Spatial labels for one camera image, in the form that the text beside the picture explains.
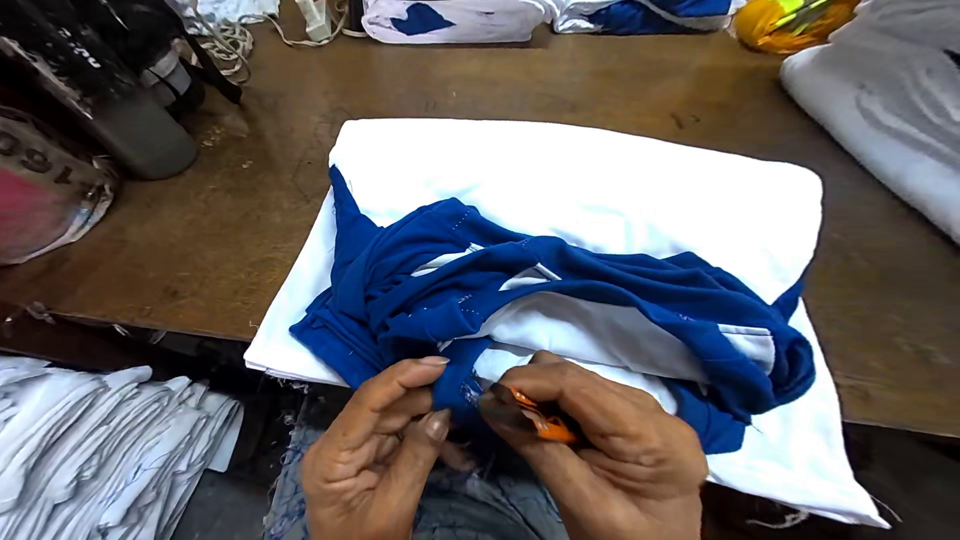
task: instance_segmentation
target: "white towel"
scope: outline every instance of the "white towel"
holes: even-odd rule
[[[878,180],[960,242],[960,2],[872,0],[788,58],[790,95]]]
[[[330,164],[377,225],[457,197],[508,229],[595,252],[663,258],[693,251],[767,302],[801,276],[820,228],[820,180],[806,169],[592,128],[356,120],[344,124]],[[288,332],[330,284],[335,234],[327,194],[244,356],[249,367],[342,384]],[[742,450],[708,458],[709,479],[846,523],[886,527],[853,478],[836,390],[803,305],[791,324],[814,348],[813,387],[755,416]]]

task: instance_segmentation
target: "folded white cloth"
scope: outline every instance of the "folded white cloth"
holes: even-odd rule
[[[790,95],[864,167],[960,242],[960,2],[871,0],[783,63]]]
[[[384,43],[529,41],[552,0],[369,0],[364,30]]]
[[[356,120],[344,124],[330,164],[377,225],[457,197],[507,229],[559,236],[594,252],[663,258],[693,251],[766,302],[801,276],[820,227],[821,185],[806,169],[592,128]],[[245,354],[248,367],[342,383],[288,331],[330,284],[335,234],[328,194]],[[791,325],[816,352],[813,387],[754,417],[756,429],[747,429],[739,452],[711,455],[710,480],[839,521],[886,527],[853,478],[836,390],[803,305]],[[505,351],[504,361],[521,356]],[[617,368],[585,367],[615,379],[607,371]],[[652,393],[670,408],[668,394]]]
[[[44,364],[0,357],[0,376],[42,371],[0,386],[16,386],[8,399],[19,404],[0,430],[0,453],[12,455],[0,461],[0,538],[168,539],[203,469],[229,460],[240,404],[187,378],[147,382],[149,367]]]

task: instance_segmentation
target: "blue fabric patch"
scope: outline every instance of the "blue fabric patch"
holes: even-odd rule
[[[651,0],[651,3],[678,17],[726,15],[730,10],[730,0]],[[612,36],[701,32],[669,21],[636,0],[611,4],[587,15],[587,20],[601,28],[600,34]]]
[[[407,36],[419,36],[420,34],[454,26],[454,23],[444,19],[444,16],[437,13],[437,10],[420,2],[411,4],[407,8],[406,19],[390,17],[390,22],[394,25],[394,28]]]
[[[814,379],[813,351],[787,324],[801,283],[773,306],[740,280],[692,253],[657,259],[605,255],[554,236],[528,236],[485,219],[474,207],[446,199],[421,207],[389,227],[377,227],[356,206],[336,167],[330,169],[337,235],[331,286],[290,332],[354,388],[403,358],[438,353],[450,358],[434,384],[434,405],[458,422],[478,421],[472,366],[491,344],[476,334],[487,318],[527,294],[551,291],[635,307],[701,359],[710,385],[664,380],[677,397],[678,416],[700,436],[704,451],[738,450],[751,415],[789,403]],[[418,277],[439,255],[485,249]],[[513,276],[543,264],[562,279],[499,290]],[[719,331],[718,324],[759,327],[774,341],[766,375]]]

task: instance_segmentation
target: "wooden table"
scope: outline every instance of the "wooden table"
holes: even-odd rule
[[[0,270],[0,300],[249,340],[320,208],[326,156],[345,120],[595,126],[819,173],[825,222],[805,297],[846,418],[960,435],[957,248],[790,100],[779,58],[723,34],[543,30],[517,47],[340,37],[315,50],[290,49],[264,25],[254,33],[244,106],[208,92],[188,126],[201,144],[196,164],[170,180],[127,183],[80,242]]]

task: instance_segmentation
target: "finger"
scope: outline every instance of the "finger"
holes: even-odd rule
[[[553,401],[597,448],[614,457],[653,436],[649,418],[666,414],[650,394],[606,380],[572,362],[538,353],[538,361],[508,370],[500,383],[538,402]]]
[[[410,419],[430,412],[433,392],[421,387],[409,390],[400,399],[380,412],[374,433],[397,433],[410,423]]]
[[[413,525],[426,477],[450,430],[450,410],[427,413],[403,432],[394,462],[376,490],[376,508],[389,510],[398,530]]]
[[[562,356],[554,355],[549,351],[536,351],[530,358],[530,364],[560,364],[566,362]]]
[[[332,449],[343,452],[358,448],[374,433],[384,409],[408,390],[439,379],[448,362],[440,356],[402,360],[361,384],[326,431]]]
[[[537,473],[537,477],[556,499],[564,515],[564,523],[585,523],[597,516],[589,515],[591,508],[609,510],[616,500],[613,486],[598,477],[589,463],[581,459],[566,444],[540,439],[502,425],[492,425],[504,440],[520,454]]]
[[[467,454],[467,450],[458,444],[444,441],[440,448],[440,460],[454,471],[466,473],[476,468],[476,463]]]
[[[379,444],[376,447],[376,455],[373,458],[374,463],[390,463],[392,454],[400,448],[400,437],[395,434],[381,435]]]

